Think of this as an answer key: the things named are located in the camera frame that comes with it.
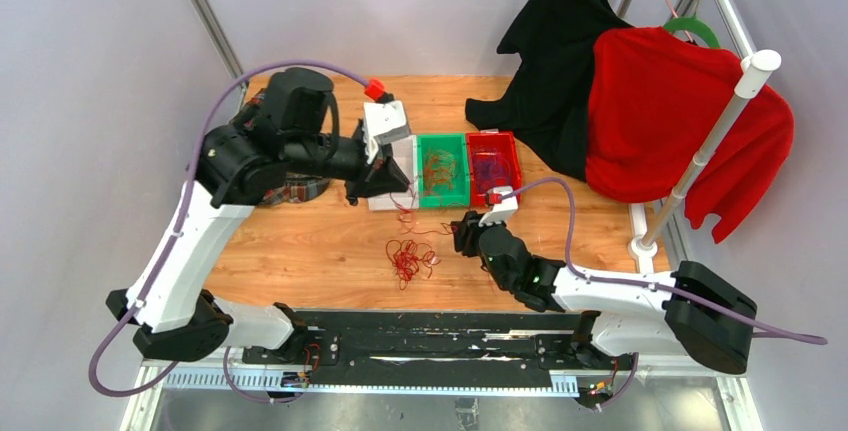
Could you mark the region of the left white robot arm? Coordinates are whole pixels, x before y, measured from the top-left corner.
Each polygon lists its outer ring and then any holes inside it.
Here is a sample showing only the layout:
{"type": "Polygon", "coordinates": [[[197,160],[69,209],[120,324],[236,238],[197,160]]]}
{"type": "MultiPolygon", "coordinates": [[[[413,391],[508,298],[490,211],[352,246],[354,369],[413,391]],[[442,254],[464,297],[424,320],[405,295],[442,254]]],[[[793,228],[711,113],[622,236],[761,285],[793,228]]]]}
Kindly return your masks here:
{"type": "Polygon", "coordinates": [[[350,204],[409,187],[392,150],[410,133],[403,104],[376,80],[364,92],[364,115],[344,137],[333,81],[314,66],[291,67],[229,124],[204,134],[157,256],[133,286],[107,298],[117,318],[136,326],[143,357],[196,362],[222,347],[253,346],[283,364],[304,356],[308,328],[290,307],[229,302],[205,282],[235,231],[290,175],[340,180],[350,204]]]}

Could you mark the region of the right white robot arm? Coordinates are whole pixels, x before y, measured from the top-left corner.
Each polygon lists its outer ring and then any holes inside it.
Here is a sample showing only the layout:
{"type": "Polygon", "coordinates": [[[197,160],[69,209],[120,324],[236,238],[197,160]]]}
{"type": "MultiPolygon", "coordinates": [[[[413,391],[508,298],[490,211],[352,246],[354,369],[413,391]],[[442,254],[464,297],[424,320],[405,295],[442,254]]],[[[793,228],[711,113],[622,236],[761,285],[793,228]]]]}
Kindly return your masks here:
{"type": "Polygon", "coordinates": [[[532,254],[504,224],[468,211],[450,228],[454,249],[477,257],[497,287],[537,311],[581,313],[574,359],[594,368],[609,356],[686,356],[724,374],[748,368],[756,303],[705,265],[636,275],[576,267],[532,254]]]}

